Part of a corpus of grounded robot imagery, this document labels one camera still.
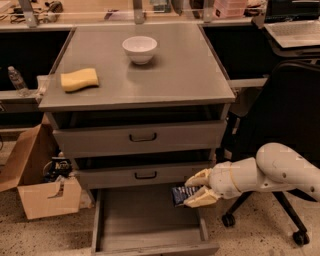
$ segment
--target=floor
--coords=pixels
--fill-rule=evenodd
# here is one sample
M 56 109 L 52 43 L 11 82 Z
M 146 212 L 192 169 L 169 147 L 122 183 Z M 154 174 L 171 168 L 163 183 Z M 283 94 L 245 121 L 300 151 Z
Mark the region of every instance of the floor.
M 1 166 L 14 146 L 14 136 L 0 141 Z M 297 246 L 295 225 L 271 193 L 254 193 L 235 213 L 236 225 L 225 228 L 221 216 L 234 200 L 200 209 L 210 240 L 218 242 L 217 256 L 316 256 L 320 249 L 320 205 L 288 195 L 308 229 L 310 244 Z M 0 193 L 0 255 L 91 255 L 95 209 L 77 214 L 27 220 L 16 189 Z

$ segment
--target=office chair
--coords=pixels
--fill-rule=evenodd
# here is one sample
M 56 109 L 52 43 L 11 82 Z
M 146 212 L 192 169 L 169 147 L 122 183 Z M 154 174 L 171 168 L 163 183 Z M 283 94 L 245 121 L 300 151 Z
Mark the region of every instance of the office chair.
M 269 142 L 284 144 L 316 167 L 320 167 L 320 66 L 303 61 L 279 63 L 267 79 L 252 107 L 235 133 L 233 125 L 239 118 L 229 114 L 222 148 L 231 151 L 231 161 L 254 157 Z M 300 190 L 288 191 L 302 199 L 315 201 Z M 293 234 L 299 246 L 309 243 L 307 229 L 283 192 L 272 192 L 298 227 Z M 222 217 L 226 227 L 235 225 L 233 213 L 252 194 L 243 193 Z

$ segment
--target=yellow sponge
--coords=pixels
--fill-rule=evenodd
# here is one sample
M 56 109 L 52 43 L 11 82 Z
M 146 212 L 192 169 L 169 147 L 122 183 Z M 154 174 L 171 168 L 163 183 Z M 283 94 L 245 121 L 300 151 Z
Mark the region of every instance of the yellow sponge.
M 65 92 L 77 91 L 88 86 L 99 86 L 96 70 L 85 68 L 61 74 L 61 86 Z

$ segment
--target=clear bottle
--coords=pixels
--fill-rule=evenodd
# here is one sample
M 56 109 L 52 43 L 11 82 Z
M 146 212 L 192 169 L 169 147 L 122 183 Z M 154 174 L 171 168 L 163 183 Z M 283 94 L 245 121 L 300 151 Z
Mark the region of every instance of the clear bottle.
M 19 70 L 15 69 L 13 66 L 10 66 L 8 67 L 8 75 L 12 84 L 17 89 L 17 92 L 21 97 L 27 97 L 30 95 L 28 86 L 23 80 L 23 77 L 21 76 Z

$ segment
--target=white bowl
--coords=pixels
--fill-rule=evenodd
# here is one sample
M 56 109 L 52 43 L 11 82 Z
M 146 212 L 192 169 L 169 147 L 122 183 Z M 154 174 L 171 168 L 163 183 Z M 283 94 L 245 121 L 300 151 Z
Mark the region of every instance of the white bowl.
M 122 47 L 132 62 L 138 65 L 148 63 L 157 48 L 157 41 L 147 36 L 134 36 L 123 41 Z

